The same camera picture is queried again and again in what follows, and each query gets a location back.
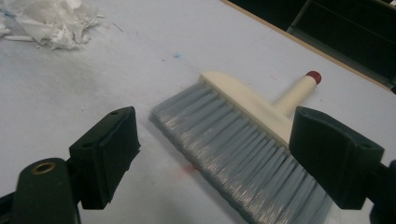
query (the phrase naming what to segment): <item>gray bristles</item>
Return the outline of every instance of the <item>gray bristles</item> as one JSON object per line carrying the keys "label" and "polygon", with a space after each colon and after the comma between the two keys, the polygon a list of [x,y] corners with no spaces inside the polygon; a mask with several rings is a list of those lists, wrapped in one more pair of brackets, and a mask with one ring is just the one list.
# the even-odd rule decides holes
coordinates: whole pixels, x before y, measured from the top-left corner
{"label": "gray bristles", "polygon": [[331,198],[276,141],[204,83],[152,109],[150,119],[253,223],[323,223]]}

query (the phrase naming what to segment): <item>broom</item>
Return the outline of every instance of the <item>broom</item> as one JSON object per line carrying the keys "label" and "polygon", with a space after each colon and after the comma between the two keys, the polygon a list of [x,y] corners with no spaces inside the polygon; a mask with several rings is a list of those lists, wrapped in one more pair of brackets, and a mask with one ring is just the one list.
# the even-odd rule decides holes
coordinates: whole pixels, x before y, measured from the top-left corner
{"label": "broom", "polygon": [[150,120],[246,221],[323,223],[332,199],[288,149],[288,116],[320,79],[309,72],[269,105],[235,78],[207,72]]}

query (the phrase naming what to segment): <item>white table surface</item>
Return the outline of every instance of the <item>white table surface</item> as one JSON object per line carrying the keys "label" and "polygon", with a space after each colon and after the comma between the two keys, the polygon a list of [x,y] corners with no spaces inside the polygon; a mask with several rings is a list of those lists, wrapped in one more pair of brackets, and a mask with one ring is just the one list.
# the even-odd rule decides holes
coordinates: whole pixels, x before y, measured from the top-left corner
{"label": "white table surface", "polygon": [[[244,223],[148,121],[150,109],[197,82],[228,73],[270,102],[310,70],[323,80],[304,102],[377,142],[396,159],[394,95],[217,0],[85,1],[106,17],[74,50],[0,38],[0,195],[34,161],[66,160],[68,147],[108,112],[133,105],[141,153],[104,211],[89,223]],[[369,223],[332,209],[328,223]]]}

